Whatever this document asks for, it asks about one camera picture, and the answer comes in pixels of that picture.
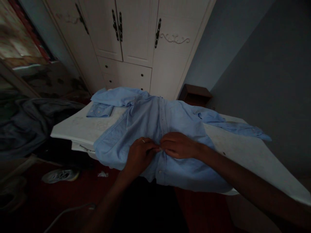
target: wardrobe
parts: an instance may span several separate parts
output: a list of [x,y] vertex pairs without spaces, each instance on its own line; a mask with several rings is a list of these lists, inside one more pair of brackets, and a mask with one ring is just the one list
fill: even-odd
[[90,92],[177,99],[215,0],[43,0]]

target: light blue shirt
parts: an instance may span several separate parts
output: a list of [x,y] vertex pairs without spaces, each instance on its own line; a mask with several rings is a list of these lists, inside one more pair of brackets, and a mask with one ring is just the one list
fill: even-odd
[[[118,170],[124,168],[130,146],[140,137],[151,138],[159,144],[166,133],[181,132],[215,149],[205,132],[203,122],[232,133],[270,139],[257,127],[225,122],[213,110],[190,106],[183,101],[168,101],[139,89],[102,89],[91,100],[94,105],[87,117],[109,117],[114,106],[128,106],[118,121],[94,143],[98,160]],[[232,189],[231,185],[205,163],[196,159],[174,159],[164,151],[156,154],[142,176],[149,182],[156,178],[158,184],[193,191],[224,193]]]

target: white sneaker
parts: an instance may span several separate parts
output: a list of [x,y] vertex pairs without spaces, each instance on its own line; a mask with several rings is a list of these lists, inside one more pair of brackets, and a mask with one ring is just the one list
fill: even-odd
[[57,169],[49,173],[46,173],[41,180],[45,183],[56,183],[59,181],[74,181],[78,178],[79,173],[80,173],[79,171],[74,171],[71,169],[68,170]]

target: hand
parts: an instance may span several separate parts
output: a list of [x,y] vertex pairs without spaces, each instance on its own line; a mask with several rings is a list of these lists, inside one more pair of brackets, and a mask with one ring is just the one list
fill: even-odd
[[169,156],[176,159],[195,158],[203,153],[208,146],[195,142],[179,132],[170,132],[161,139],[161,148]]
[[130,181],[136,179],[146,170],[159,151],[159,145],[155,144],[152,139],[144,137],[137,139],[130,147],[126,165],[122,171],[124,177]]

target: floor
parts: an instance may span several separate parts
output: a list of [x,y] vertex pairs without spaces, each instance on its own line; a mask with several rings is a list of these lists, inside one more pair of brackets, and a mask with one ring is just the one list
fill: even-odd
[[[2,229],[43,232],[63,210],[90,202],[97,204],[112,186],[119,171],[98,161],[94,163],[94,169],[82,171],[77,180],[55,184],[45,184],[41,177],[59,167],[49,163],[33,165],[23,174],[28,181],[25,188],[28,199],[18,210],[2,217]],[[109,177],[98,177],[101,171],[109,173]],[[175,191],[190,232],[235,232],[224,195],[195,193],[179,188]],[[78,232],[91,213],[88,207],[65,213],[50,232]]]

